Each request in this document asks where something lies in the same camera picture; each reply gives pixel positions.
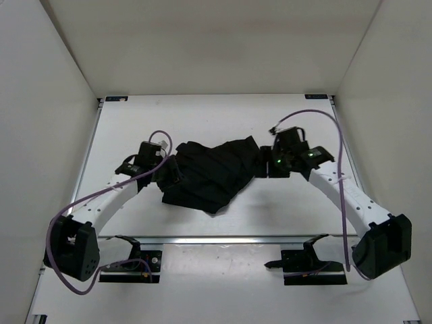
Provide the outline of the black pleated skirt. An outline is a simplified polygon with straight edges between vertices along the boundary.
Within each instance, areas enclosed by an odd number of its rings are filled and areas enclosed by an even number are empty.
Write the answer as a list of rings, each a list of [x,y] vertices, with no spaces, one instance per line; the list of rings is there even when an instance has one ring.
[[[252,136],[209,148],[188,141],[176,148],[184,179],[164,193],[162,202],[214,215],[249,184],[260,162]]]

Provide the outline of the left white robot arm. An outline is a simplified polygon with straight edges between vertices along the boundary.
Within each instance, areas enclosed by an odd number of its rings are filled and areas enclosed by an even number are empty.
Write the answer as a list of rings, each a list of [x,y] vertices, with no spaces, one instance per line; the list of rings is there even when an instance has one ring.
[[[49,224],[44,264],[76,294],[67,280],[96,281],[102,269],[123,266],[127,269],[151,268],[141,258],[140,243],[129,236],[117,234],[100,239],[108,221],[151,182],[162,191],[179,184],[182,176],[173,155],[158,157],[159,164],[148,162],[141,168],[125,161],[115,172],[107,187],[78,200],[80,208],[66,215],[60,211]]]

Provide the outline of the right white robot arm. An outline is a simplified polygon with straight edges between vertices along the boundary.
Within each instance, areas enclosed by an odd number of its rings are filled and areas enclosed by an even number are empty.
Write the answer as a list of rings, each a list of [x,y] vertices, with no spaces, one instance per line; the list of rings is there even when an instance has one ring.
[[[286,260],[269,261],[266,267],[303,267],[314,273],[326,263],[354,266],[358,273],[375,279],[408,261],[412,248],[412,224],[407,216],[392,215],[379,206],[342,174],[331,154],[323,147],[295,153],[277,147],[261,149],[267,170],[265,178],[286,178],[300,173],[319,189],[341,212],[342,222],[351,223],[357,240],[321,234],[307,240],[302,250]]]

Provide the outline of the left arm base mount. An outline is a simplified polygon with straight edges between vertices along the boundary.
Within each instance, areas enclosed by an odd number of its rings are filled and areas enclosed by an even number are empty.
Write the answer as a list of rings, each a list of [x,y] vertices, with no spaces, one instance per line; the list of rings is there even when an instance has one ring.
[[[104,266],[99,274],[101,283],[116,284],[158,284],[163,260],[162,245],[142,244],[135,238],[116,236],[115,239],[127,242],[131,247],[127,263]]]

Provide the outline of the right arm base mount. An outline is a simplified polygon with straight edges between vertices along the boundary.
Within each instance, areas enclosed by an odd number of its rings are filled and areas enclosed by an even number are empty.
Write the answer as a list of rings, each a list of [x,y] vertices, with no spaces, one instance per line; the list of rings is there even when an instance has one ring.
[[[280,260],[268,261],[267,269],[282,269],[285,286],[342,286],[347,279],[344,266],[335,261],[320,261],[313,245],[328,234],[315,236],[302,244],[302,250],[282,250]]]

